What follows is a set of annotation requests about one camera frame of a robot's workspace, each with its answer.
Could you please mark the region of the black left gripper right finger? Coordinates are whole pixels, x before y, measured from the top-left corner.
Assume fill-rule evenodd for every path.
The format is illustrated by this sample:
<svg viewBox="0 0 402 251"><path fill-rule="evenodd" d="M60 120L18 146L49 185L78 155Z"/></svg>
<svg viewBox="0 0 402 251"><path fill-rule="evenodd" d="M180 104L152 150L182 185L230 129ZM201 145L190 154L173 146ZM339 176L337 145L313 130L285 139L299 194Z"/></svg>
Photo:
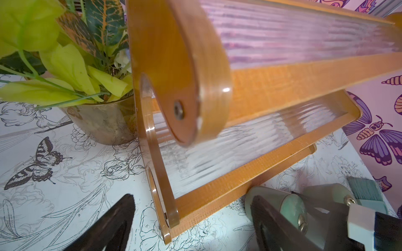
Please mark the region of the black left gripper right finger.
<svg viewBox="0 0 402 251"><path fill-rule="evenodd" d="M261 251L319 251L320 248L296 229L262 196L255 196L251 214Z"/></svg>

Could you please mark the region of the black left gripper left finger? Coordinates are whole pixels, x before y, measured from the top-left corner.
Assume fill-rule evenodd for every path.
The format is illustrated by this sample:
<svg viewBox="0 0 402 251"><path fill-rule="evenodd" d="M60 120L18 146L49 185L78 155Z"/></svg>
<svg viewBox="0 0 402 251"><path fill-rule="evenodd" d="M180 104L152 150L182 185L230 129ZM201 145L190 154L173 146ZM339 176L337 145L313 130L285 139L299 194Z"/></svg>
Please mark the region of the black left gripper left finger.
<svg viewBox="0 0 402 251"><path fill-rule="evenodd" d="M66 251L124 251L136 211L135 199L125 194Z"/></svg>

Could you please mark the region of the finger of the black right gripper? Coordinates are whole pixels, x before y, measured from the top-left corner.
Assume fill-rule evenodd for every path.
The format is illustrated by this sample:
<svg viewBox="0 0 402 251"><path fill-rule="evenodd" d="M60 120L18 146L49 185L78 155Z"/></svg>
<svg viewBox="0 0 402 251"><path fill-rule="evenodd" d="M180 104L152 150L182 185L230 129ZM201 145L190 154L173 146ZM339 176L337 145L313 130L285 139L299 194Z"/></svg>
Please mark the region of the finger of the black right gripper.
<svg viewBox="0 0 402 251"><path fill-rule="evenodd" d="M309 239L323 251L353 251L355 241L348 238L347 218L349 206L333 201L324 201L294 192L299 196L312 218Z"/></svg>

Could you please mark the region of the green canister bottom shelf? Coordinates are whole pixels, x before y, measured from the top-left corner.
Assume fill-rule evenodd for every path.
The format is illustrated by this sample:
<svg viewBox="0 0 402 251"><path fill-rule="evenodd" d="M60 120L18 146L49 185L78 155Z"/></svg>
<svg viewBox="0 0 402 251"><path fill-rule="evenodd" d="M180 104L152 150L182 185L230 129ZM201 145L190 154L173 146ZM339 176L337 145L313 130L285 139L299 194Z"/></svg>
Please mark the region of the green canister bottom shelf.
<svg viewBox="0 0 402 251"><path fill-rule="evenodd" d="M324 184L306 187L302 194L319 200L332 201L347 206L356 204L353 193L342 184Z"/></svg>
<svg viewBox="0 0 402 251"><path fill-rule="evenodd" d="M303 200L298 195L264 186L251 188L245 196L245 212L250 221L252 221L251 203L255 196L262 196L295 228L303 234L307 233L307 210Z"/></svg>

